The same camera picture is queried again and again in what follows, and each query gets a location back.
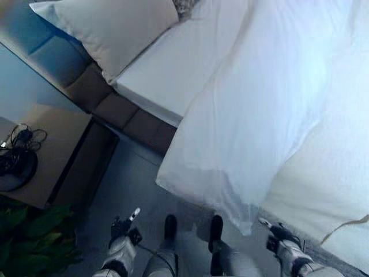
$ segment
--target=gray pants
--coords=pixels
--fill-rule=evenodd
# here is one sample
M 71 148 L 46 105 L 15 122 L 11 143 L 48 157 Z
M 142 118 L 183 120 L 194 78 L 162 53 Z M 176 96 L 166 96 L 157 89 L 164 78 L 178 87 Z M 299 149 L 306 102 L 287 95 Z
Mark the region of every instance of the gray pants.
M 214 253 L 220 254 L 220 264 L 226 276 L 262 277 L 254 260 L 244 253 L 233 250 L 223 241 L 214 241 Z
M 174 241 L 164 241 L 157 253 L 165 258 L 176 273 Z M 223 241 L 214 242 L 214 251 L 220 253 L 220 263 L 227 276 L 261 277 L 254 260 L 248 255 L 231 249 Z M 168 265 L 157 256 L 151 257 L 142 277 L 172 277 Z
M 176 258 L 174 249 L 174 241 L 167 239 L 161 243 L 159 250 L 156 253 L 166 259 L 176 275 Z M 152 256 L 142 277 L 172 277 L 172 273 L 169 266 L 161 258 Z

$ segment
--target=robotic leg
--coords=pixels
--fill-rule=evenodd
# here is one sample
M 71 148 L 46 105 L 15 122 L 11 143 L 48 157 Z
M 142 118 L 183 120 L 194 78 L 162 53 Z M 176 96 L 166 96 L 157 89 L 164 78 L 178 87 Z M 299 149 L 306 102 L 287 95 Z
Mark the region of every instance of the robotic leg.
M 221 240 L 223 220 L 214 216 L 210 228 L 209 251 L 212 252 L 212 276 L 261 277 L 262 274 L 255 261 L 248 255 L 230 248 Z
M 178 257 L 175 254 L 175 235 L 177 221 L 173 215 L 168 215 L 165 220 L 164 241 L 159 250 L 149 260 L 142 277 L 173 277 L 178 272 Z

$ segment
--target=gray upholstered bed frame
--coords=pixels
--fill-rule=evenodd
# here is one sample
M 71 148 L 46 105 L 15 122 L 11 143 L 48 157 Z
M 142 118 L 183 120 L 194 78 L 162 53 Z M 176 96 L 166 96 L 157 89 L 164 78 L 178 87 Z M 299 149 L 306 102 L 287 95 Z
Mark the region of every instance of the gray upholstered bed frame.
M 118 95 L 82 44 L 34 14 L 36 0 L 1 0 L 0 42 L 86 113 L 164 154 L 176 129 Z

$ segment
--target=foot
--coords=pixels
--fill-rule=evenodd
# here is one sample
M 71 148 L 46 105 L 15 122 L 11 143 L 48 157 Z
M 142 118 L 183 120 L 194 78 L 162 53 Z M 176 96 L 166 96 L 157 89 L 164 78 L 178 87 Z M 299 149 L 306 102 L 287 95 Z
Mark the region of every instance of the foot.
M 213 242 L 221 240 L 221 232 L 223 231 L 223 220 L 221 216 L 215 215 L 212 219 L 210 227 L 209 251 L 213 253 Z
M 220 253 L 213 254 L 212 265 L 210 267 L 210 274 L 212 276 L 223 276 L 223 268 L 220 264 Z
M 177 219 L 174 215 L 168 215 L 165 219 L 164 239 L 174 239 L 177 233 Z

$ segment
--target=bed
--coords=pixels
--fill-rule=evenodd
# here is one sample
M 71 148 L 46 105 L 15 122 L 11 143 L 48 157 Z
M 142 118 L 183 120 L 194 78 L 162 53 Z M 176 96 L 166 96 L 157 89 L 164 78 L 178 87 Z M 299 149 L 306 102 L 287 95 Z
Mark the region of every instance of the bed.
M 116 91 L 178 127 L 234 44 L 248 2 L 202 0 L 185 22 L 168 30 L 116 80 Z
M 7 36 L 2 43 L 84 110 L 163 154 L 189 107 L 232 50 L 243 14 L 250 8 L 243 0 L 233 0 L 232 5 L 201 0 L 190 19 L 165 32 L 118 76 L 112 84 L 114 91 L 104 82 L 101 69 L 83 47 L 35 18 L 26 5 L 28 2 L 14 0 L 13 20 L 21 18 L 27 23 L 32 19 L 36 23 L 27 28 L 23 25 L 24 30 L 33 28 L 46 35 L 29 45 L 30 41 L 14 39 L 17 38 L 14 29 L 2 26 L 1 34 Z M 68 41 L 73 46 L 58 44 L 61 48 L 53 53 L 69 47 L 70 51 L 63 53 L 67 57 L 78 55 L 82 60 L 65 60 L 64 65 L 74 65 L 72 74 L 70 66 L 55 71 L 47 66 L 50 60 L 40 58 L 47 53 L 44 38 L 50 36 L 51 29 L 56 34 L 57 39 L 53 39 L 56 44 Z M 41 49 L 38 57 L 29 51 L 35 45 Z M 365 107 L 365 91 L 369 86 L 365 76 L 369 72 L 363 63 L 368 56 L 362 51 L 352 55 L 350 51 L 334 66 L 333 80 L 339 82 L 331 83 L 322 123 L 307 136 L 299 151 L 297 147 L 289 153 L 288 156 L 294 156 L 274 178 L 262 208 L 320 241 L 326 238 L 324 248 L 369 272 L 365 262 L 369 249 L 363 247 L 369 233 L 365 220 L 363 224 L 346 225 L 327 237 L 346 222 L 364 219 L 369 208 L 368 198 L 358 197 L 368 195 L 363 181 L 369 172 L 366 167 L 369 116 Z M 347 91 L 354 90 L 357 93 L 348 98 Z

